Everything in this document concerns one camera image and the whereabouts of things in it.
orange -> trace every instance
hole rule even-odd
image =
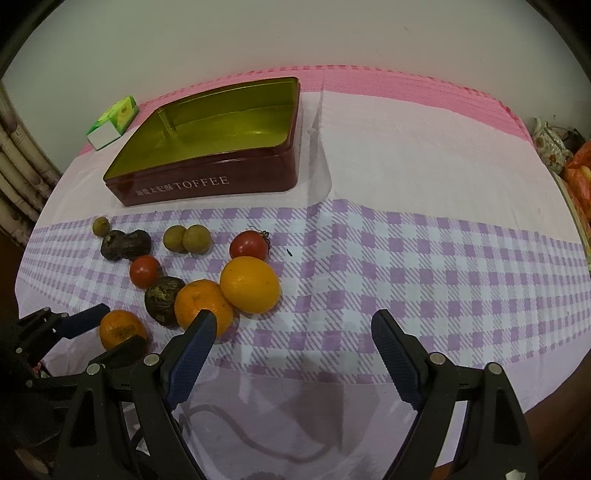
[[[131,312],[113,310],[100,321],[99,337],[105,350],[111,350],[134,335],[148,337],[144,324]]]
[[[226,331],[234,318],[234,310],[222,295],[220,285],[205,278],[185,285],[174,301],[174,314],[184,330],[201,310],[209,310],[216,316],[217,336]]]
[[[232,305],[247,313],[268,312],[281,294],[273,269],[255,257],[230,260],[222,270],[220,287]]]

open tin box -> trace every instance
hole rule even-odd
[[[295,77],[175,100],[134,132],[105,184],[125,206],[289,190],[297,183],[299,101]]]

screw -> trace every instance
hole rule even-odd
[[[439,352],[433,352],[429,355],[429,360],[435,365],[443,365],[445,363],[445,356]]]
[[[151,367],[152,365],[156,365],[160,361],[160,356],[157,353],[151,353],[144,357],[144,364]]]
[[[89,375],[95,375],[100,372],[100,365],[99,364],[90,364],[86,367],[86,373]]]
[[[494,362],[488,366],[488,370],[490,370],[490,372],[495,375],[501,375],[503,373],[503,367]]]

blue gripper pad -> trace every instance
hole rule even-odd
[[[104,303],[99,303],[82,312],[78,312],[71,317],[64,318],[56,327],[56,333],[62,338],[73,339],[82,333],[88,332],[100,325],[103,319],[111,309]]]
[[[216,340],[217,321],[213,313],[202,310],[184,335],[193,335],[177,362],[170,370],[166,402],[170,410],[186,401],[197,381],[199,372]]]
[[[421,372],[396,337],[383,311],[377,312],[371,321],[371,335],[375,346],[388,369],[400,399],[410,403],[414,410],[422,408],[425,398],[421,393]],[[395,322],[389,312],[387,315]]]

pink border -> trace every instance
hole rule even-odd
[[[487,93],[432,77],[357,65],[305,65],[256,72],[253,70],[196,83],[142,103],[139,106],[139,114],[131,126],[139,125],[158,107],[194,93],[249,80],[285,76],[298,77],[303,92],[326,90],[391,98],[444,108],[532,144],[531,137],[521,119],[509,107]],[[92,146],[86,144],[80,151],[80,155],[89,151],[92,151]]]

